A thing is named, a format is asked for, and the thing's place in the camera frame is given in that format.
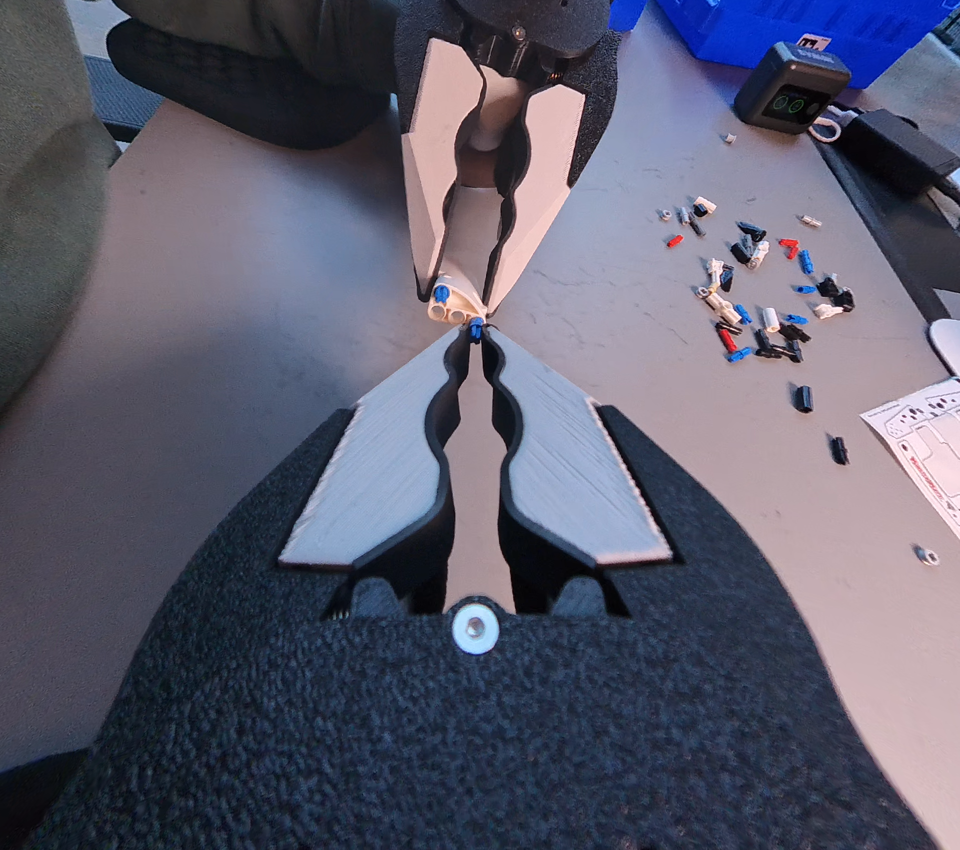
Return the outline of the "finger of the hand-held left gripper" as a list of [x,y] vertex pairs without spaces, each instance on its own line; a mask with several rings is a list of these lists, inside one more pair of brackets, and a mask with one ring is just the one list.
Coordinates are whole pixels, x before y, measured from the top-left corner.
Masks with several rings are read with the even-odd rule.
[[401,147],[417,295],[426,299],[439,272],[446,214],[459,180],[458,140],[484,100],[486,80],[461,46],[432,37],[419,82]]
[[495,311],[529,263],[570,195],[569,175],[585,95],[561,84],[525,101],[519,174],[501,204],[498,241],[489,257],[483,299]]

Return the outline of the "white sticker sheet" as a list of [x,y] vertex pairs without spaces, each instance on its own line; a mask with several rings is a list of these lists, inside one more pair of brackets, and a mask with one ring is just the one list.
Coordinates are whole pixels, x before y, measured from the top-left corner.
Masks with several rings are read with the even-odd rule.
[[959,533],[959,380],[890,401],[861,418],[887,443],[933,508]]

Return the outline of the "black box device green display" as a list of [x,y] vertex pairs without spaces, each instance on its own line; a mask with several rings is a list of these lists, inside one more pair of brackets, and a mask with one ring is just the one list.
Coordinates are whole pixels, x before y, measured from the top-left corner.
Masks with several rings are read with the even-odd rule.
[[744,124],[802,134],[851,76],[834,54],[778,41],[736,94],[733,110]]

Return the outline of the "white toy panel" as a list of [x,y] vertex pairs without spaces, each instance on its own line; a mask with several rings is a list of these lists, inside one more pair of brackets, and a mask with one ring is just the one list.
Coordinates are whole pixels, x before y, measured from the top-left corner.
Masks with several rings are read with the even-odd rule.
[[450,297],[446,304],[437,304],[433,300],[433,290],[427,302],[427,316],[434,321],[451,325],[469,324],[473,317],[479,316],[486,321],[488,310],[483,303],[474,283],[462,272],[451,265],[438,274],[434,284],[446,284],[450,288]]

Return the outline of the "white book stand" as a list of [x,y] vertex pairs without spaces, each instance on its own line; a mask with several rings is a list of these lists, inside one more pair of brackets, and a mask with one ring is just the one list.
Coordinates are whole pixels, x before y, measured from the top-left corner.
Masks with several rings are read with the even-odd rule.
[[950,375],[959,379],[960,374],[960,320],[940,318],[930,322],[928,341]]

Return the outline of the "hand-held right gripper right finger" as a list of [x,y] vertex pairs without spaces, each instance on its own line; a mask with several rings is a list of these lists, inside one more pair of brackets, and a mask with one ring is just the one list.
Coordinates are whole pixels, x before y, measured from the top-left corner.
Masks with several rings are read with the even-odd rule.
[[594,399],[496,328],[483,359],[507,516],[591,568],[671,560]]

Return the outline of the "grey upholstered chair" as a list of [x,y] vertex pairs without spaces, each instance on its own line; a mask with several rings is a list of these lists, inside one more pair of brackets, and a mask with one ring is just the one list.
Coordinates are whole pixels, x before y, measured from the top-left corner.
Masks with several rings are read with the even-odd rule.
[[128,144],[150,120],[162,96],[132,83],[106,58],[83,57],[96,115],[115,141]]

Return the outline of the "grey desk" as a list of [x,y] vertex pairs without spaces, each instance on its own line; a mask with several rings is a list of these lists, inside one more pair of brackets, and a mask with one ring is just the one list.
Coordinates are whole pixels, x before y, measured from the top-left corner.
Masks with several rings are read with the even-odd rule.
[[[649,5],[601,145],[495,322],[750,533],[874,758],[958,848],[958,540],[859,416],[945,368],[813,143],[734,120],[742,77],[690,57]],[[341,148],[293,151],[165,102],[111,168],[85,294],[2,422],[2,769],[87,746],[211,530],[443,332],[415,293],[398,136],[389,112]],[[658,218],[698,196],[717,205],[704,238]],[[736,220],[772,244],[734,278],[754,316],[810,317],[790,288],[827,273],[853,292],[850,314],[810,319],[800,364],[730,364],[694,294],[707,259],[736,263]]]

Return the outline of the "black power adapter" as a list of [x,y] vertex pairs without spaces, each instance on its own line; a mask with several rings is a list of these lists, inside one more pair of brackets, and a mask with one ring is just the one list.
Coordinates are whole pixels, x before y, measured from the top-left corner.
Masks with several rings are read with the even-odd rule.
[[928,193],[959,167],[957,154],[886,109],[857,115],[834,147],[902,196]]

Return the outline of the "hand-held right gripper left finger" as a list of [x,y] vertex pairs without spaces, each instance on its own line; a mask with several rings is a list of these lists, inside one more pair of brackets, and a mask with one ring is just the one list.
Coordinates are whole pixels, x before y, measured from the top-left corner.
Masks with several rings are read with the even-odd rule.
[[426,527],[450,490],[439,425],[469,362],[452,329],[364,394],[279,555],[284,566],[359,571]]

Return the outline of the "pile of small toy parts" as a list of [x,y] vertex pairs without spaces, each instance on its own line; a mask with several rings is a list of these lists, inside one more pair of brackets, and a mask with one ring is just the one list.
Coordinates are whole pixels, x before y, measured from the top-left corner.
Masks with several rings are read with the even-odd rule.
[[[706,232],[702,221],[713,214],[717,205],[702,197],[695,198],[690,205],[657,209],[657,217],[664,223],[687,228],[697,238],[704,238]],[[788,360],[794,364],[803,362],[802,344],[809,343],[810,333],[805,327],[811,318],[826,320],[835,316],[850,314],[856,308],[856,299],[851,288],[841,286],[837,274],[827,273],[818,281],[791,286],[791,291],[801,295],[812,295],[808,305],[810,317],[806,313],[791,313],[776,307],[755,307],[749,310],[737,303],[732,297],[735,277],[744,273],[756,272],[764,263],[771,249],[767,230],[747,220],[736,220],[737,238],[726,246],[727,256],[735,264],[722,258],[710,257],[703,265],[704,283],[694,288],[695,296],[709,307],[714,317],[714,330],[726,350],[726,360],[736,364],[750,356],[766,360]],[[776,241],[779,252],[786,261],[798,263],[801,274],[813,278],[816,268],[810,251],[801,246],[797,239],[779,238]],[[749,333],[753,343],[747,343]]]

